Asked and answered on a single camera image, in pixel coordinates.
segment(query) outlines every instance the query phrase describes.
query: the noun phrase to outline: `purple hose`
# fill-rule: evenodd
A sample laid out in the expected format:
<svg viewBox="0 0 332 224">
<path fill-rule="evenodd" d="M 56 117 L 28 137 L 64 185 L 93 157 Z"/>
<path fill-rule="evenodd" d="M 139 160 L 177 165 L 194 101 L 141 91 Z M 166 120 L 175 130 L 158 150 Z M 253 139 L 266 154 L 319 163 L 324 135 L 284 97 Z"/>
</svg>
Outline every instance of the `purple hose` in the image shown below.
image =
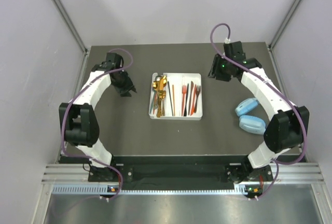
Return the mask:
<svg viewBox="0 0 332 224">
<path fill-rule="evenodd" d="M 265 81 L 262 77 L 260 77 L 259 75 L 257 75 L 256 73 L 250 71 L 248 68 L 242 66 L 240 63 L 237 63 L 233 60 L 231 60 L 230 58 L 226 57 L 224 54 L 221 53 L 221 51 L 217 48 L 217 46 L 215 45 L 215 43 L 213 42 L 213 34 L 215 32 L 215 30 L 219 27 L 219 26 L 226 26 L 229 33 L 228 33 L 228 39 L 230 37 L 230 27 L 228 24 L 226 23 L 220 23 L 218 25 L 216 25 L 212 31 L 211 31 L 211 34 L 210 34 L 210 41 L 211 41 L 211 44 L 212 44 L 212 47 L 215 49 L 215 51 L 222 57 L 224 58 L 226 61 L 234 64 L 235 66 L 243 69 L 244 71 L 252 74 L 253 76 L 257 77 L 258 79 L 260 79 L 261 81 Z M 298 163 L 299 161 L 302 160 L 302 158 L 305 156 L 306 154 L 306 151 L 307 151 L 307 132 L 306 132 L 306 128 L 305 128 L 305 124 L 303 123 L 301 117 L 300 117 L 300 114 L 298 113 L 298 111 L 296 110 L 296 108 L 292 105 L 292 103 L 281 93 L 279 92 L 279 90 L 277 90 L 276 88 L 274 88 L 270 83 L 266 83 L 266 85 L 272 89 L 273 92 L 275 92 L 280 98 L 282 98 L 285 102 L 287 102 L 287 104 L 291 107 L 291 109 L 293 110 L 296 118 L 298 119 L 299 123 L 300 123 L 300 126 L 301 126 L 301 130 L 302 130 L 302 134 L 303 134 L 303 149 L 302 149 L 302 153 L 300 154 L 300 156 L 295 159 L 295 161 L 293 162 L 280 162 L 280 161 L 277 161 L 275 160 L 275 163 L 279 163 L 279 164 L 284 164 L 284 165 L 291 165 L 291 164 L 294 164 L 294 163 Z"/>
<path fill-rule="evenodd" d="M 100 79 L 101 77 L 105 76 L 105 75 L 109 75 L 111 73 L 114 73 L 114 72 L 118 72 L 118 71 L 121 71 L 121 70 L 125 70 L 127 69 L 128 67 L 130 67 L 133 62 L 134 62 L 134 59 L 133 59 L 133 56 L 131 55 L 130 52 L 126 51 L 125 49 L 121 49 L 121 48 L 117 48 L 117 49 L 112 49 L 110 50 L 108 53 L 110 52 L 113 52 L 113 51 L 116 51 L 116 50 L 120 50 L 120 51 L 123 51 L 125 52 L 129 57 L 130 57 L 130 64 L 125 66 L 125 67 L 122 67 L 122 68 L 118 68 L 118 69 L 114 69 L 114 70 L 111 70 L 111 71 L 108 71 L 108 72 L 105 72 L 103 74 L 101 74 L 100 76 L 97 76 L 96 78 L 94 78 L 90 83 L 89 85 L 87 85 L 86 87 L 84 87 L 81 91 L 78 92 L 78 94 L 76 96 L 73 97 L 73 99 L 69 102 L 68 104 L 68 107 L 64 113 L 64 116 L 63 116 L 63 120 L 62 120 L 62 126 L 61 126 L 61 149 L 63 151 L 63 153 L 67 156 L 67 157 L 73 157 L 73 158 L 88 158 L 88 159 L 93 159 L 95 162 L 105 166 L 105 167 L 108 167 L 110 168 L 111 170 L 115 171 L 119 176 L 120 176 L 120 185 L 119 185 L 119 189 L 118 191 L 115 193 L 115 195 L 113 195 L 113 197 L 111 197 L 111 199 L 114 199 L 116 198 L 121 189 L 122 189 L 122 185 L 123 185 L 123 176 L 122 174 L 114 167 L 110 166 L 109 164 L 105 164 L 101 161 L 98 161 L 97 159 L 94 159 L 93 157 L 91 156 L 87 156 L 87 155 L 73 155 L 73 154 L 69 154 L 66 149 L 65 149 L 65 145 L 64 145 L 64 132 L 65 132 L 65 123 L 67 121 L 67 118 L 68 118 L 68 113 L 69 113 L 69 110 L 71 108 L 71 106 L 73 105 L 73 103 L 75 102 L 75 100 L 82 94 L 84 93 L 93 83 L 95 83 L 98 79 Z"/>
</svg>

